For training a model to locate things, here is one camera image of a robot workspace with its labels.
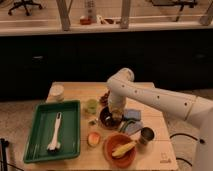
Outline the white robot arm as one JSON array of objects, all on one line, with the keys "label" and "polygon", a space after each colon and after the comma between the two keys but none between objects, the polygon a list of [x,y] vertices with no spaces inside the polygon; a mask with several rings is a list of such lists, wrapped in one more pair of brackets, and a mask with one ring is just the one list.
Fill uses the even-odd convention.
[{"label": "white robot arm", "polygon": [[156,110],[179,117],[200,130],[192,171],[213,171],[213,100],[134,82],[134,73],[122,68],[107,80],[108,107],[118,118],[130,98]]}]

